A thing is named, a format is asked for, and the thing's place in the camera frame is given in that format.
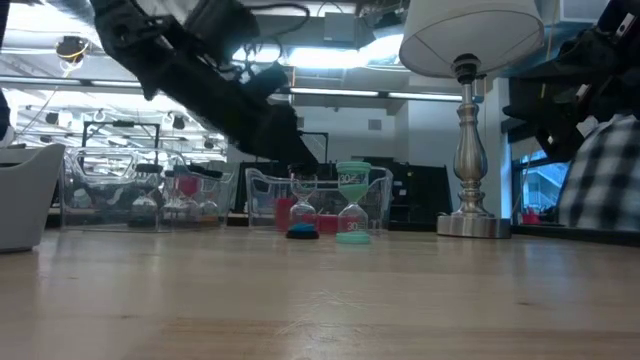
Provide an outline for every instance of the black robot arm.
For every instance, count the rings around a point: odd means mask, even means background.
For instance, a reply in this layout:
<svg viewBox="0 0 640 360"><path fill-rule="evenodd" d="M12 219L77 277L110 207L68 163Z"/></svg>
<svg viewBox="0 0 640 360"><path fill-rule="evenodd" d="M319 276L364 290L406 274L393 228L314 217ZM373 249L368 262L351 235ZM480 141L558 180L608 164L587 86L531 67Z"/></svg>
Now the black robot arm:
<svg viewBox="0 0 640 360"><path fill-rule="evenodd" d="M255 17L239 2L201 0L184 27L170 15L148 16L135 0L91 4L104 50L138 78L147 100L163 91L245 153L317 164L300 138L295 110L267 102L288 81L279 64L244 84L219 70L259 35Z"/></svg>
<svg viewBox="0 0 640 360"><path fill-rule="evenodd" d="M584 142L576 126L589 116L640 118L639 16L640 0L612 0L598 24L563 44L556 59L516 76L554 85L554 93L504 109L537 126L536 139L551 160L573 159Z"/></svg>

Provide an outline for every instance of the plaid shirt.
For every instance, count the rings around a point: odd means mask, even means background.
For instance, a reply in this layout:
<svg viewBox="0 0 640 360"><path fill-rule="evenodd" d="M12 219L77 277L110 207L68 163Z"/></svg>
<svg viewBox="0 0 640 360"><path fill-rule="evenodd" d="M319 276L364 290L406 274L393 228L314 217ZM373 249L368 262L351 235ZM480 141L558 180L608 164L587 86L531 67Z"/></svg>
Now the plaid shirt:
<svg viewBox="0 0 640 360"><path fill-rule="evenodd" d="M598 125L571 163L558 205L569 227L640 231L640 121Z"/></svg>

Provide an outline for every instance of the wooden table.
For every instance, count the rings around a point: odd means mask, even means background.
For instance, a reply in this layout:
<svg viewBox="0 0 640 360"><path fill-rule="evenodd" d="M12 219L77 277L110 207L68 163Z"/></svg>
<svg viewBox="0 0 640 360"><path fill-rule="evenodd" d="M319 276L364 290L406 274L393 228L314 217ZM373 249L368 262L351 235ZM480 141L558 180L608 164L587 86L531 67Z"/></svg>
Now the wooden table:
<svg viewBox="0 0 640 360"><path fill-rule="evenodd" d="M0 359L640 359L640 250L47 233L0 257Z"/></svg>

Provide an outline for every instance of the ceiling light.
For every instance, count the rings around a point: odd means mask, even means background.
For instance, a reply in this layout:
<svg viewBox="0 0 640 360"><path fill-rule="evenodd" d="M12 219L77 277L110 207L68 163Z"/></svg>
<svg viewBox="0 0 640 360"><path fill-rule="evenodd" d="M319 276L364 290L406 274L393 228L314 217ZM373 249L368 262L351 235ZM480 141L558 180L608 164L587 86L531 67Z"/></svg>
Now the ceiling light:
<svg viewBox="0 0 640 360"><path fill-rule="evenodd" d="M389 93L388 97L391 99L403 99L403 100L433 100L433 101L462 102L462 95Z"/></svg>
<svg viewBox="0 0 640 360"><path fill-rule="evenodd" d="M367 65L367 59L353 49L296 48L289 56L289 65L308 69L353 69Z"/></svg>
<svg viewBox="0 0 640 360"><path fill-rule="evenodd" d="M73 79L57 79L57 78L42 78L42 77L27 77L27 76L0 76L0 83L3 85L9 84L35 84L35 85L77 85L81 86L80 80Z"/></svg>
<svg viewBox="0 0 640 360"><path fill-rule="evenodd" d="M105 87L123 87L123 88L131 88L131 89L140 89L140 83L137 81L104 81L104 80L93 80L91 81L93 86L105 86Z"/></svg>
<svg viewBox="0 0 640 360"><path fill-rule="evenodd" d="M109 136L107 138L107 142L109 143L109 145L114 145L114 146L127 146L127 144L129 144L129 141L127 139L123 139L120 137L116 137L116 136Z"/></svg>
<svg viewBox="0 0 640 360"><path fill-rule="evenodd" d="M166 152L162 151L154 151L147 154L144 154L143 157L147 160L155 160L156 156L158 157L158 161L167 161L169 159L169 155Z"/></svg>
<svg viewBox="0 0 640 360"><path fill-rule="evenodd" d="M368 61L397 57L402 45L403 34L389 35L379 38L360 50Z"/></svg>
<svg viewBox="0 0 640 360"><path fill-rule="evenodd" d="M292 94L378 97L377 91L291 88Z"/></svg>
<svg viewBox="0 0 640 360"><path fill-rule="evenodd" d="M373 26L373 35L378 39L402 33L404 33L402 17L395 11L382 15L382 18Z"/></svg>
<svg viewBox="0 0 640 360"><path fill-rule="evenodd" d="M93 114L94 121L104 121L106 115L102 112L102 109L98 110L97 113Z"/></svg>
<svg viewBox="0 0 640 360"><path fill-rule="evenodd" d="M247 55L244 49L240 48L233 54L233 60L235 61L251 61L257 63L272 63L274 61L278 61L280 57L280 49L277 47L263 47L257 54L250 53L249 58L247 59Z"/></svg>
<svg viewBox="0 0 640 360"><path fill-rule="evenodd" d="M204 160L219 160L219 161L226 161L227 158L222 156L220 153L198 153L198 152L185 152L181 154L183 157L189 159L189 160L195 160L195 159L204 159Z"/></svg>

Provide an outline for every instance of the plastic storage container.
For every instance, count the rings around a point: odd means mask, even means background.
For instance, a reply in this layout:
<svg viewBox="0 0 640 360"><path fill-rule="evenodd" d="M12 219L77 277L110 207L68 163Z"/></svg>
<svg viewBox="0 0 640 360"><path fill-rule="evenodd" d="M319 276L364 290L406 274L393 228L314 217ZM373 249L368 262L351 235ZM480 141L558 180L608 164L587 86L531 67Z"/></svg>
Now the plastic storage container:
<svg viewBox="0 0 640 360"><path fill-rule="evenodd" d="M257 169L245 171L249 226L255 230L286 232L290 227L290 210L297 199L291 180L262 174ZM367 192L358 202L367 213L368 232L376 234L388 228L393 174L385 168L372 167ZM348 205L339 191L338 180L318 180L317 190L308 202L317 212L317 229L322 234L338 232L338 215Z"/></svg>
<svg viewBox="0 0 640 360"><path fill-rule="evenodd" d="M61 179L66 230L171 232L226 225L237 174L160 149L75 148Z"/></svg>

